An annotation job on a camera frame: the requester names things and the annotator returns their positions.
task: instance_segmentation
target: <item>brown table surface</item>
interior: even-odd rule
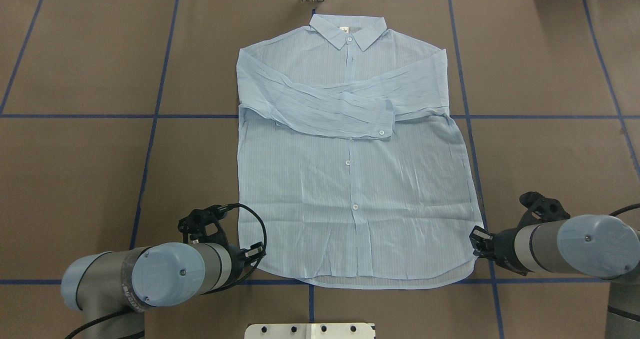
[[[313,9],[383,16],[446,48],[492,232],[516,225],[526,191],[574,216],[640,202],[640,0],[0,0],[0,337],[64,337],[82,323],[60,296],[71,262],[180,241],[191,209],[238,200],[238,50]],[[240,339],[252,323],[357,321],[380,339],[595,339],[607,295],[598,279],[521,277],[484,259],[460,283],[414,291],[258,271],[147,312],[146,333]]]

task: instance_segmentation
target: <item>white metal plate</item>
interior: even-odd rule
[[[376,325],[374,323],[252,324],[244,331],[244,339],[376,339]]]

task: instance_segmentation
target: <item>shirt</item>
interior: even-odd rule
[[[427,289],[473,271],[482,225],[449,116],[446,51],[384,18],[318,15],[240,50],[240,202],[261,269],[336,288]],[[262,238],[247,213],[240,245]]]

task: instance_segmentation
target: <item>folded sleeve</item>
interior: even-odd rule
[[[390,100],[294,83],[244,49],[238,56],[237,81],[240,108],[300,133],[384,139],[393,132],[395,113]]]

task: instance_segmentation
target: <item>button-up shirt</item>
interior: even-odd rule
[[[482,219],[445,50],[381,17],[316,14],[240,50],[237,77],[240,202],[265,221],[261,269],[361,289],[471,273]],[[238,233],[262,237],[246,213]]]

